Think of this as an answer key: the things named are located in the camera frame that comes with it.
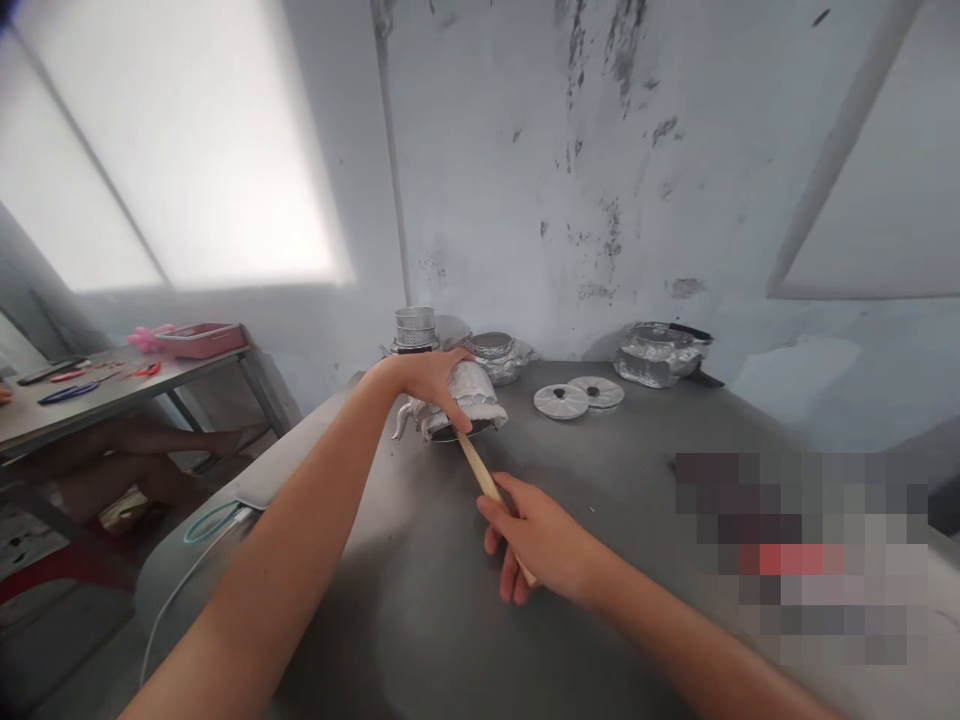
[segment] wire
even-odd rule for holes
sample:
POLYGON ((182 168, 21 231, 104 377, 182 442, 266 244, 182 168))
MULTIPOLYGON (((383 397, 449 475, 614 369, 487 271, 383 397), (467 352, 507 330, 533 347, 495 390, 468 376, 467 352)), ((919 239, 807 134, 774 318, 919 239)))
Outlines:
MULTIPOLYGON (((226 507, 226 505, 223 505, 223 506, 221 506, 221 507, 218 508, 218 509, 221 509, 221 510, 222 510, 224 507, 226 507)), ((251 508, 245 507, 245 508, 243 508, 243 510, 241 510, 241 511, 236 515, 236 517, 234 518, 233 524, 230 525, 230 526, 229 526, 226 530, 224 530, 222 533, 220 533, 220 534, 217 536, 217 538, 216 538, 212 543, 210 543, 210 545, 208 545, 207 548, 206 548, 202 553, 200 553, 200 557, 198 557, 198 558, 197 558, 197 561, 191 566, 191 568, 190 568, 189 570, 187 570, 187 574, 183 576, 183 578, 180 580, 179 583, 177 583, 177 586, 173 589, 173 592, 170 593, 170 597, 168 597, 167 600, 166 600, 166 602, 163 603, 163 606, 160 608, 160 612, 157 613, 157 617, 156 617, 156 619, 153 621, 153 627, 150 628, 150 637, 147 638, 147 649, 143 651, 143 664, 140 666, 140 685, 139 685, 138 687, 143 688, 143 684, 144 684, 144 683, 146 682, 146 680, 147 680, 147 667, 148 667, 149 664, 150 664, 150 650, 153 649, 153 641, 154 641, 154 639, 155 639, 156 636, 157 636, 157 628, 160 627, 160 620, 163 619, 163 616, 166 614, 166 612, 167 612, 167 610, 169 609, 170 605, 173 604, 174 599, 177 597, 177 595, 180 594, 180 591, 183 590, 183 586, 187 584, 187 580, 189 580, 190 577, 193 575, 194 571, 195 571, 198 567, 200 567, 200 563, 202 563, 202 562, 204 561, 204 559, 207 557, 207 555, 209 555, 210 552, 217 546, 217 543, 219 543, 219 542, 220 542, 221 540, 223 540, 227 535, 229 535, 229 534, 230 534, 230 531, 233 530, 233 528, 237 527, 240 523, 242 523, 244 520, 246 520, 248 517, 250 517, 250 515, 251 515, 252 513, 253 513, 253 510, 252 510, 251 508)), ((227 517, 224 519, 224 521, 225 521, 225 520, 229 520, 229 519, 232 518, 232 517, 234 517, 234 514, 233 514, 233 513, 230 513, 229 515, 227 515, 227 517)), ((224 523, 224 521, 221 521, 220 523, 217 523, 217 527, 222 526, 223 523, 224 523)))
POLYGON ((222 528, 224 525, 230 522, 230 518, 234 516, 234 514, 237 512, 238 509, 239 509, 239 505, 237 504, 237 501, 231 500, 230 502, 225 502, 223 505, 219 505, 215 507, 213 510, 211 510, 210 512, 201 515, 200 518, 193 525, 191 525, 190 528, 183 534, 183 542, 186 543, 187 545, 193 545, 194 543, 202 542, 207 538, 211 537, 214 533, 219 531, 220 528, 222 528), (205 533, 203 533, 199 537, 191 537, 194 531, 198 527, 203 525, 203 523, 205 523, 211 517, 216 515, 218 512, 220 512, 221 510, 226 510, 228 507, 232 507, 233 510, 231 512, 228 512, 226 515, 224 515, 218 522, 214 524, 212 528, 207 530, 205 533))

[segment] pixelated area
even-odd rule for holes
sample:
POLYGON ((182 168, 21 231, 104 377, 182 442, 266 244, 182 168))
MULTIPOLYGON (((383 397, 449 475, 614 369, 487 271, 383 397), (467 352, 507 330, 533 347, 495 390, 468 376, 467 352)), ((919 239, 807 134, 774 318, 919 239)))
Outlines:
POLYGON ((733 604, 745 639, 783 665, 926 657, 927 486, 896 462, 676 456, 678 542, 733 604))

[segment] wooden stick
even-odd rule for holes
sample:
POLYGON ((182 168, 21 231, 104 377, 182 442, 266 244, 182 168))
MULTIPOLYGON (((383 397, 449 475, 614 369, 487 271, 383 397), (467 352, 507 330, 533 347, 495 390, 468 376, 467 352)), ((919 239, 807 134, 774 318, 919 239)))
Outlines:
MULTIPOLYGON (((507 504, 503 501, 503 496, 500 494, 497 484, 493 481, 493 478, 490 477, 487 466, 483 464, 483 460, 481 460, 477 454, 477 449, 473 446, 473 443, 470 442, 470 438, 459 430, 456 430, 456 433, 457 440, 460 441, 460 447, 463 448, 463 454, 467 456, 467 462, 470 463, 470 467, 473 469, 473 474, 477 477, 477 482, 480 483, 480 489, 483 490, 483 494, 491 500, 500 503, 507 512, 510 512, 510 508, 508 508, 507 504)), ((517 558, 517 565, 520 566, 520 572, 523 573, 527 585, 532 590, 537 584, 536 576, 527 570, 527 566, 523 564, 523 560, 520 559, 520 556, 517 555, 516 552, 514 552, 514 555, 517 558)))

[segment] pink basket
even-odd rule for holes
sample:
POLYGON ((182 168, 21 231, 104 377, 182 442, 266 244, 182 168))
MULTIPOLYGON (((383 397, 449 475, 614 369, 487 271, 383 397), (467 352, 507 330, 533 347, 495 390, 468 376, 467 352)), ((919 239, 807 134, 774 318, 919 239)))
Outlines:
POLYGON ((205 360, 246 344, 240 323, 199 323, 158 333, 157 340, 176 357, 205 360))

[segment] hand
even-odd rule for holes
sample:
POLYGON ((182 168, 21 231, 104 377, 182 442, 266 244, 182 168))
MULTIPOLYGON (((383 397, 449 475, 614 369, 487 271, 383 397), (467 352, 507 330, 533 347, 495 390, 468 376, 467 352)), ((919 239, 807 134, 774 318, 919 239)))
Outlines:
POLYGON ((493 479, 510 493, 520 514, 519 518, 513 517, 485 495, 477 498, 477 508, 490 521, 483 538, 484 549, 493 555, 501 537, 510 543, 500 575, 503 601, 512 598, 523 605, 530 596, 517 565, 519 555, 541 583, 569 600, 587 604, 591 578, 613 553, 540 488, 507 473, 493 473, 493 479))
POLYGON ((468 433, 473 429, 473 423, 457 405, 447 386, 453 368, 464 360, 472 362, 473 355, 463 348, 457 348, 445 353, 394 355, 384 360, 382 364, 396 374, 400 383, 400 392, 436 405, 447 414, 457 430, 468 433))

